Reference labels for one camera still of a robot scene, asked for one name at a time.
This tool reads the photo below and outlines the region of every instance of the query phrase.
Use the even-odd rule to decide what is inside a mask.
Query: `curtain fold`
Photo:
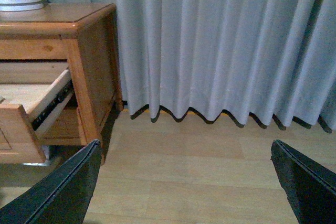
[[[112,2],[114,0],[51,0]],[[336,0],[115,0],[123,99],[336,129]]]

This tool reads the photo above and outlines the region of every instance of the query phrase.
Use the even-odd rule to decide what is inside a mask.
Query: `laminate floor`
[[[283,131],[253,118],[240,128],[224,114],[207,124],[195,114],[176,122],[161,113],[152,123],[146,112],[134,120],[121,112],[84,223],[298,223],[270,160],[272,141],[336,172],[335,136],[318,124]],[[3,206],[52,167],[0,169]]]

